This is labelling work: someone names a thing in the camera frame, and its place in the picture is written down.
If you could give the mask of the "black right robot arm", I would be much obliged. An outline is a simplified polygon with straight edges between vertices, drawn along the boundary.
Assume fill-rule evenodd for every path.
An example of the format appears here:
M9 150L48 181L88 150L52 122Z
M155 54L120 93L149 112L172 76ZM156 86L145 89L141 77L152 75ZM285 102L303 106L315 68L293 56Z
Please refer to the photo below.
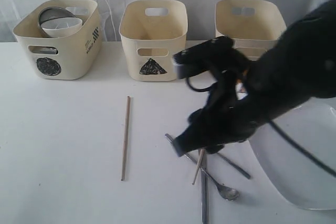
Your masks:
M205 106L174 139L175 151L218 152L312 97L335 97L335 0L291 24L256 61L221 36L176 53L173 65L180 79L205 71L216 79Z

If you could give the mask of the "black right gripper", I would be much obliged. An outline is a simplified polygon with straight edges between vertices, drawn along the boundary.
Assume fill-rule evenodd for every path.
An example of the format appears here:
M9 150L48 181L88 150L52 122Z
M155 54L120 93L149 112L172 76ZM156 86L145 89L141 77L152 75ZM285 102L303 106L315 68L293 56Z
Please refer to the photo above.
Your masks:
M178 156L203 148L217 153L226 144L245 141L286 111L281 88L267 82L259 61L250 61L233 44L220 36L173 55L178 79L208 70L216 79L205 109L194 111L186 130L173 140Z

